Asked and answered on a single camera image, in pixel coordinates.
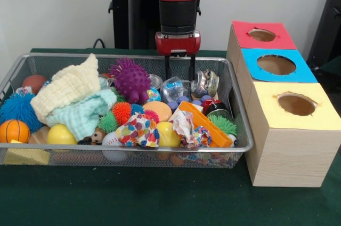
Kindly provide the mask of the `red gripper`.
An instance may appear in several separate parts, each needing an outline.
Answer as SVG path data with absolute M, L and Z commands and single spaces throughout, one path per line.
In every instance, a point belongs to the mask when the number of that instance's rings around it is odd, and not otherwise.
M 195 30 L 193 33 L 186 35 L 168 35 L 162 32 L 156 32 L 155 42 L 158 54 L 165 56 L 166 79 L 172 77 L 170 55 L 185 53 L 186 55 L 190 55 L 188 80 L 193 81 L 195 78 L 195 54 L 199 52 L 201 44 L 200 32 Z

